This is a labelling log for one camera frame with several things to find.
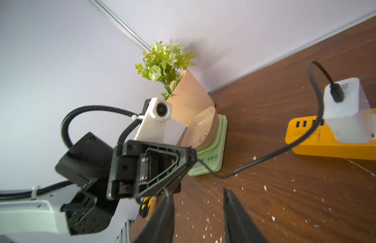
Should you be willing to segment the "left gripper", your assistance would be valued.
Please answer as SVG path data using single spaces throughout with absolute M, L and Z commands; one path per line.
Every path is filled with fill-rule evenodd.
M 128 140 L 113 150 L 107 199 L 172 194 L 197 162 L 191 147 Z

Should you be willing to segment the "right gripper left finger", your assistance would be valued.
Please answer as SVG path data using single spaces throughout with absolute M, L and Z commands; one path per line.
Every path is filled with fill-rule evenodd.
M 172 243 L 174 238 L 174 214 L 173 196 L 164 196 L 133 243 Z

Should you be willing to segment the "white USB charger adapter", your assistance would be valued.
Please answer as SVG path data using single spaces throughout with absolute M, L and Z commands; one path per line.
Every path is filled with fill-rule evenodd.
M 367 144 L 376 139 L 376 114 L 359 78 L 338 81 L 344 93 L 342 102 L 335 102 L 330 86 L 324 89 L 323 119 L 342 144 Z

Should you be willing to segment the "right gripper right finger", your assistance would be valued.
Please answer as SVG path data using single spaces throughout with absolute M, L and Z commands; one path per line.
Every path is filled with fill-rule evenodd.
M 268 243 L 236 194 L 223 189 L 225 239 L 227 243 Z

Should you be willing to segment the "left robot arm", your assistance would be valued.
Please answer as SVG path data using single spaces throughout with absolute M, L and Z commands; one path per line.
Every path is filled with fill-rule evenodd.
M 73 143 L 71 121 L 80 114 L 106 111 L 126 115 L 133 122 L 115 147 L 93 133 Z M 173 234 L 173 194 L 197 160 L 190 147 L 164 144 L 172 105 L 158 98 L 146 100 L 141 114 L 103 105 L 89 105 L 68 113 L 61 124 L 67 152 L 55 169 L 66 181 L 29 191 L 0 194 L 0 236 L 49 232 L 77 236 L 105 230 L 119 200 L 162 196 L 143 232 L 144 239 L 166 240 Z

